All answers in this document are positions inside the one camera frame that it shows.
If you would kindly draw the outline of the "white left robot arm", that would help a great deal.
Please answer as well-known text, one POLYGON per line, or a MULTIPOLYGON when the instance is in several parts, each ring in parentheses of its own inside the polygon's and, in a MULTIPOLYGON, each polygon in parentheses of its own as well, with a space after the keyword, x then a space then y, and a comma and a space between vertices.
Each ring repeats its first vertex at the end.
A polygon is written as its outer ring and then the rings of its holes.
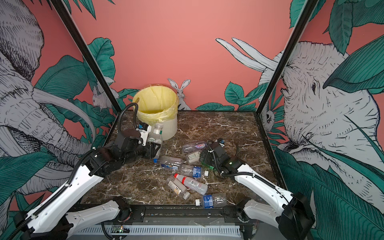
POLYGON ((138 140, 132 140, 122 148, 111 144, 90 151, 53 195, 29 212, 14 216, 16 229, 8 238, 66 240, 74 233, 98 223, 129 220, 131 206, 123 197, 115 197, 105 204, 80 212, 71 212, 70 209, 109 174, 138 158, 153 159, 160 149, 161 145, 157 143, 143 145, 138 140))

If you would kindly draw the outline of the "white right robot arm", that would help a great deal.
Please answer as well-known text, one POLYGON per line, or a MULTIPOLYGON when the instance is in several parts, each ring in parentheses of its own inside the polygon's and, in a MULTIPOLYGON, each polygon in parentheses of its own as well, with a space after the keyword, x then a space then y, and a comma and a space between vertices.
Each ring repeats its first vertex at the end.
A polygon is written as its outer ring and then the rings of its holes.
POLYGON ((200 154, 200 162, 212 166, 220 177, 234 179, 265 201, 264 204, 246 201, 243 212, 247 218, 277 228, 288 240, 307 237, 316 220, 305 195, 273 184, 238 156, 229 156, 218 142, 207 144, 200 154))

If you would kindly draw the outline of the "green plastic bottle yellow cap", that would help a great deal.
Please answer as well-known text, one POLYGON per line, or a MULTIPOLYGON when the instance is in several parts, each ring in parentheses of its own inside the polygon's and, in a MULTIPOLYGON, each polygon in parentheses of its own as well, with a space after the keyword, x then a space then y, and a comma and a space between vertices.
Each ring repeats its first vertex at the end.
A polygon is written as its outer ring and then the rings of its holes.
POLYGON ((202 161, 201 164, 211 170, 215 169, 215 164, 212 161, 202 161))

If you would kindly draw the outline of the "clear bottle green label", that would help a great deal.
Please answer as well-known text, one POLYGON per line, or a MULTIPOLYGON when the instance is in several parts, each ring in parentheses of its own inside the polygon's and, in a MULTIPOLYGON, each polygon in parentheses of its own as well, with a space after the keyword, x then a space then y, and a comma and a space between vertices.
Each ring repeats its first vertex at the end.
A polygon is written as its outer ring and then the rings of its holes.
POLYGON ((155 144, 155 155, 153 156, 153 159, 158 159, 160 157, 161 147, 163 143, 163 127, 164 126, 160 123, 155 124, 152 132, 148 136, 148 142, 155 144))

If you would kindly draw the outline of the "clear bottle blue cap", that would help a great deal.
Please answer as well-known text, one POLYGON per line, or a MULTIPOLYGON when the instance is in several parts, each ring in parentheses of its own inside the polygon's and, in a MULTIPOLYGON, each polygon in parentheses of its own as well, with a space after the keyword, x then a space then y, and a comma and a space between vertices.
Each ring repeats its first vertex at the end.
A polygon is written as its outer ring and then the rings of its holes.
POLYGON ((160 156, 159 158, 154 159, 154 163, 159 164, 162 168, 177 171, 183 165, 183 160, 170 156, 160 156))

